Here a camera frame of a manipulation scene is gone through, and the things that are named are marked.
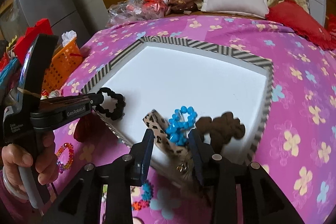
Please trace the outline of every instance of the black scrunchie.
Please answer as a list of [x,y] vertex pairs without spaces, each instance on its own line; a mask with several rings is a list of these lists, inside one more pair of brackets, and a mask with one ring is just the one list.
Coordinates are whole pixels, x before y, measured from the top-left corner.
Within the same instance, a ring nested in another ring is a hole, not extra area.
[[124,101],[124,96],[122,94],[115,93],[109,88],[101,88],[100,90],[98,90],[97,94],[100,93],[106,93],[111,98],[116,99],[117,103],[115,104],[115,109],[113,110],[113,112],[110,112],[108,109],[103,108],[101,105],[97,105],[96,110],[101,114],[105,114],[105,116],[107,118],[110,118],[112,121],[120,119],[123,116],[124,107],[126,105]]

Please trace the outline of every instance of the sleeve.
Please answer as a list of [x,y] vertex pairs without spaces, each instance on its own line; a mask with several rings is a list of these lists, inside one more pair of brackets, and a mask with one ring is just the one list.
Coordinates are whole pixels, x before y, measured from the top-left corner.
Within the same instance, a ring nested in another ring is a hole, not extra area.
[[35,218],[36,214],[38,212],[33,209],[29,202],[22,203],[7,191],[3,183],[2,170],[0,170],[0,215],[1,218],[3,216],[9,218],[4,223],[29,224],[29,220]]

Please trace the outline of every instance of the pink floral bedsheet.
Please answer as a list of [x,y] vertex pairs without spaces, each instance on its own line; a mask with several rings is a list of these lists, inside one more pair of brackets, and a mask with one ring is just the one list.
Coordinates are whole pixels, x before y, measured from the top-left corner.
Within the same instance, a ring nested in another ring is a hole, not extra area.
[[[272,109],[254,160],[262,164],[305,223],[323,223],[336,204],[335,56],[275,22],[218,16],[164,18],[97,32],[83,48],[89,56],[69,77],[64,95],[77,94],[113,56],[144,35],[202,40],[273,61]],[[55,183],[58,191],[87,162],[107,164],[129,151],[107,129],[78,143],[73,139],[76,122],[55,131],[56,148],[69,142],[75,150],[72,167]],[[68,160],[66,153],[60,160]],[[145,224],[210,221],[210,209],[204,202],[182,197],[153,169],[148,180],[154,186],[150,207],[133,211]],[[140,193],[134,191],[132,200],[141,199]]]

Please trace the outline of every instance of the orange plastic basket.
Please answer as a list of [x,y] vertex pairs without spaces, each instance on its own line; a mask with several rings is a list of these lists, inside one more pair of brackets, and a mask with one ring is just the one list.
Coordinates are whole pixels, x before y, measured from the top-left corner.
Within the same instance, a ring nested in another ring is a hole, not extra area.
[[44,72],[42,92],[46,90],[50,93],[60,89],[82,61],[83,57],[74,39],[52,58],[50,67]]

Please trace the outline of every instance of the rubber band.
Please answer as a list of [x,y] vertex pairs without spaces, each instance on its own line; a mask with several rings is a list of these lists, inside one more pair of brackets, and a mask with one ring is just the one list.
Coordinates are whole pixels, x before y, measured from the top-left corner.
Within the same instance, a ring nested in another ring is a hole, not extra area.
[[29,94],[29,95],[32,95],[34,97],[37,97],[39,99],[41,99],[41,94],[37,94],[37,93],[34,93],[34,92],[30,92],[29,90],[24,90],[24,89],[21,89],[21,88],[17,88],[17,90],[23,94]]

